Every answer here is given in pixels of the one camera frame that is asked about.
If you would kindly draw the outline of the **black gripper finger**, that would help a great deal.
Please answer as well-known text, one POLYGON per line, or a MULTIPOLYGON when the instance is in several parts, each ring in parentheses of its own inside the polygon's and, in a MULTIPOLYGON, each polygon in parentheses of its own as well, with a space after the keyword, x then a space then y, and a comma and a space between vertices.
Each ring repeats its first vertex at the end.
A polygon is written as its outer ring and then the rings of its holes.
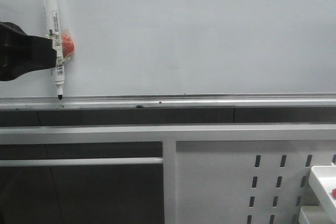
POLYGON ((1 22, 1 81, 56 66, 52 40, 27 35, 19 26, 1 22))

